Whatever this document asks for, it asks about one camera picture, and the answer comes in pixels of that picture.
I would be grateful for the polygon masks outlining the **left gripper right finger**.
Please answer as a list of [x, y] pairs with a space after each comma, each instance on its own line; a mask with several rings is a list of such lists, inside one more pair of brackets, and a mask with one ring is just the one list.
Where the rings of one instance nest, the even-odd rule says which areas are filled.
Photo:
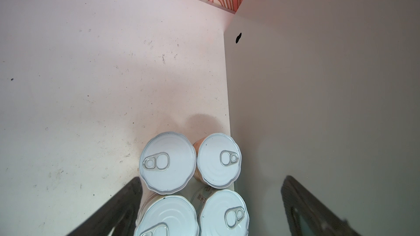
[[284, 179], [281, 195], [293, 236], [358, 236], [347, 222], [337, 217], [291, 175]]

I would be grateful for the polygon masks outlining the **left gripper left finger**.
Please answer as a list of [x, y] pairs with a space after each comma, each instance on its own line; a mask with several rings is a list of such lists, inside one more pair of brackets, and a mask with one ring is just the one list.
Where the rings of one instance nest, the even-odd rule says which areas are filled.
[[135, 177], [92, 214], [70, 236], [133, 236], [143, 188]]

